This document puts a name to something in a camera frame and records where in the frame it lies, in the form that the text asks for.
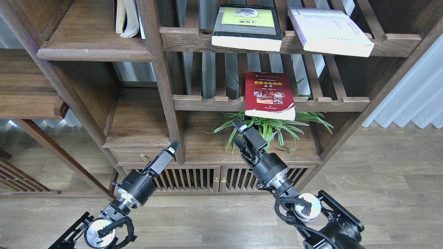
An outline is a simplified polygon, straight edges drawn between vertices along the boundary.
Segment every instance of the wooden bookshelf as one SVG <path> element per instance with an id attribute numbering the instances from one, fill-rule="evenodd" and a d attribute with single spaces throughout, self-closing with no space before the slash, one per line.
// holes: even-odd
<path id="1" fill-rule="evenodd" d="M 194 59 L 199 57 L 201 60 L 201 53 L 195 53 Z M 314 65 L 314 60 L 310 54 L 302 55 L 303 61 L 306 67 L 306 74 L 308 82 L 312 92 L 312 97 L 307 99 L 306 97 L 300 97 L 297 90 L 297 86 L 292 84 L 292 91 L 294 96 L 294 102 L 297 111 L 301 112 L 361 112 L 370 103 L 368 97 L 349 97 L 346 94 L 346 90 L 343 86 L 340 73 L 337 69 L 335 59 L 331 55 L 325 55 L 324 60 L 327 66 L 327 71 L 331 81 L 328 83 L 330 86 L 326 86 L 326 83 L 320 85 L 320 80 L 317 76 L 317 71 Z M 248 61 L 246 57 L 238 56 L 239 65 L 247 65 Z M 294 69 L 292 67 L 291 57 L 287 54 L 281 55 L 282 65 L 285 73 L 290 76 L 290 82 L 296 82 Z M 225 74 L 225 58 L 224 55 L 216 57 L 216 75 Z M 272 72 L 269 62 L 268 54 L 260 55 L 260 65 L 262 72 Z M 195 95 L 201 93 L 201 84 L 198 84 L 198 79 L 201 80 L 202 68 L 193 67 L 193 85 L 191 86 L 191 95 L 174 95 L 174 104 L 176 110 L 193 110 L 193 111 L 237 111 L 241 112 L 245 110 L 245 98 L 244 92 L 241 92 L 241 97 L 238 99 L 230 99 L 225 95 L 225 82 L 216 82 L 216 94 L 212 98 L 204 99 L 201 95 Z M 240 82 L 240 89 L 244 89 L 244 82 Z"/>
<path id="2" fill-rule="evenodd" d="M 304 1 L 305 4 L 315 6 L 312 1 Z M 375 43 L 371 56 L 389 56 L 389 57 L 408 57 L 421 41 L 418 34 L 385 34 L 379 24 L 368 0 L 356 0 L 357 9 L 365 18 L 369 26 L 366 36 Z M 345 9 L 340 1 L 332 1 L 334 9 Z M 216 53 L 263 53 L 263 51 L 252 51 L 245 49 L 235 49 L 227 47 L 218 47 L 211 44 L 212 30 L 200 30 L 197 28 L 198 12 L 187 11 L 186 19 L 188 23 L 193 23 L 194 27 L 162 27 L 160 35 L 163 41 L 165 51 L 180 52 L 216 52 Z M 282 31 L 283 41 L 280 54 L 319 54 L 303 50 L 303 45 L 298 35 L 293 30 L 287 30 L 286 15 L 288 6 L 284 3 L 276 3 L 276 11 L 280 20 L 280 29 Z"/>
<path id="3" fill-rule="evenodd" d="M 230 131 L 203 132 L 224 121 L 218 111 L 245 109 L 243 82 L 244 72 L 248 70 L 247 54 L 258 53 L 261 71 L 270 72 L 269 53 L 212 46 L 212 31 L 198 28 L 199 0 L 187 1 L 184 27 L 178 25 L 176 1 L 136 2 L 146 40 L 124 39 L 114 34 L 113 4 L 108 0 L 42 0 L 32 3 L 32 8 L 27 0 L 0 1 L 0 14 L 119 174 L 145 166 L 145 162 L 137 161 L 140 157 L 133 158 L 140 156 L 137 154 L 154 153 L 172 140 L 179 140 L 183 146 L 172 166 L 185 170 L 190 174 L 187 179 L 194 180 L 187 184 L 186 191 L 185 184 L 181 184 L 182 190 L 175 186 L 176 190 L 190 194 L 190 190 L 200 187 L 202 192 L 212 186 L 206 193 L 218 193 L 216 180 L 220 179 L 215 178 L 240 172 L 239 169 L 244 172 L 245 163 L 238 153 L 232 155 L 224 150 Z M 250 5 L 258 2 L 246 1 Z M 328 3 L 334 9 L 345 10 L 339 0 Z M 302 54 L 312 93 L 309 99 L 300 97 L 297 86 L 292 84 L 296 108 L 327 112 L 326 121 L 334 126 L 331 135 L 321 125 L 313 124 L 305 130 L 297 151 L 283 158 L 291 167 L 305 172 L 298 183 L 300 188 L 317 174 L 443 33 L 440 0 L 354 0 L 354 3 L 356 8 L 351 18 L 375 43 L 371 56 L 325 54 L 326 69 L 317 76 L 313 53 L 302 49 L 287 17 L 286 1 L 274 1 L 284 37 L 279 52 L 284 72 L 295 82 L 291 54 Z M 314 0 L 302 0 L 302 5 L 316 7 Z M 188 94 L 185 94 L 181 52 L 193 52 Z M 209 98 L 202 97 L 202 52 L 216 53 L 216 90 Z M 229 62 L 225 53 L 237 53 L 238 80 L 242 82 L 237 99 L 230 99 L 226 92 L 225 64 Z M 122 84 L 111 66 L 114 61 L 152 62 L 157 88 L 123 88 L 116 98 L 114 90 Z M 118 153 L 118 161 L 110 149 Z M 282 154 L 279 148 L 272 147 L 271 151 Z M 206 180 L 211 172 L 213 181 L 208 184 L 200 179 L 200 185 L 196 184 L 198 176 L 191 176 L 196 174 L 195 170 L 205 172 Z M 162 182 L 158 182 L 159 187 L 168 192 L 174 181 Z M 232 182 L 221 191 L 234 193 L 236 186 L 237 182 Z"/>
<path id="4" fill-rule="evenodd" d="M 114 33 L 113 1 L 77 0 L 37 56 L 51 61 L 151 62 L 140 35 L 121 38 Z"/>
<path id="5" fill-rule="evenodd" d="M 0 119 L 63 119 L 68 106 L 24 49 L 0 49 Z"/>

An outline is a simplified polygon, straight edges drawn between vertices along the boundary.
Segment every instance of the spider plant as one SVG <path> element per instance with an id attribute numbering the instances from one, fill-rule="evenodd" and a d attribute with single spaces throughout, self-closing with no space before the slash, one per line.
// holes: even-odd
<path id="1" fill-rule="evenodd" d="M 211 132 L 206 133 L 217 133 L 225 128 L 231 127 L 232 122 L 236 119 L 240 119 L 244 124 L 246 124 L 248 127 L 251 127 L 255 125 L 260 135 L 264 138 L 264 140 L 268 143 L 268 145 L 264 148 L 265 151 L 268 150 L 269 145 L 271 144 L 271 140 L 274 138 L 275 135 L 278 136 L 277 142 L 279 146 L 284 146 L 284 140 L 283 140 L 283 131 L 288 132 L 293 138 L 295 142 L 295 148 L 292 149 L 283 149 L 285 151 L 291 151 L 289 155 L 294 153 L 294 151 L 297 149 L 297 140 L 300 140 L 298 133 L 304 134 L 304 132 L 299 129 L 297 126 L 309 126 L 309 124 L 303 122 L 303 121 L 312 121 L 319 124 L 323 124 L 326 129 L 332 134 L 331 128 L 332 125 L 330 125 L 328 122 L 324 121 L 322 118 L 324 116 L 321 113 L 318 112 L 296 112 L 295 114 L 295 120 L 294 121 L 287 121 L 287 120 L 278 120 L 278 119 L 272 119 L 272 118 L 262 118 L 262 117 L 249 117 L 246 116 L 244 112 L 239 113 L 222 113 L 223 116 L 230 118 L 229 121 L 226 123 L 220 125 L 218 128 Z M 232 152 L 234 152 L 234 146 L 232 140 L 236 135 L 240 136 L 240 134 L 237 134 L 238 131 L 236 129 L 233 129 L 231 136 L 228 139 L 228 143 L 226 145 L 225 150 L 227 150 L 232 145 Z"/>

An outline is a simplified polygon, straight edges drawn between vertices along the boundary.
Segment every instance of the wooden post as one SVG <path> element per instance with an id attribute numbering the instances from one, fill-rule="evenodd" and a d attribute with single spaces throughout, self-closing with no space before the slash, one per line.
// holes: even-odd
<path id="1" fill-rule="evenodd" d="M 50 138 L 38 125 L 30 119 L 14 119 L 16 125 L 20 126 L 26 133 L 34 138 L 39 144 L 50 151 L 54 156 L 60 159 L 68 168 L 76 173 L 92 188 L 97 190 L 110 200 L 116 197 L 109 193 L 109 190 L 103 186 L 94 176 L 92 176 L 82 165 L 80 165 L 74 158 L 72 158 L 60 145 L 58 145 L 52 138 Z"/>

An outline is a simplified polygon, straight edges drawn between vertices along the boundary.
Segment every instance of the white curtain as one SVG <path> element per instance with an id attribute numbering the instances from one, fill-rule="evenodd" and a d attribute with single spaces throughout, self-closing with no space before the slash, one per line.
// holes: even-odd
<path id="1" fill-rule="evenodd" d="M 443 127 L 443 35 L 401 79 L 364 127 L 377 122 L 382 127 L 395 123 L 404 127 L 410 121 L 420 128 L 432 124 Z"/>

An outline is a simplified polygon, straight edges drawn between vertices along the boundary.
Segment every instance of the brass knob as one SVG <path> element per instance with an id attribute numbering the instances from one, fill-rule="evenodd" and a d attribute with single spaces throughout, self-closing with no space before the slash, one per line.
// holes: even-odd
<path id="1" fill-rule="evenodd" d="M 140 154 L 140 157 L 141 157 L 141 160 L 142 161 L 147 161 L 148 160 L 148 158 L 146 157 L 146 155 L 145 154 Z"/>

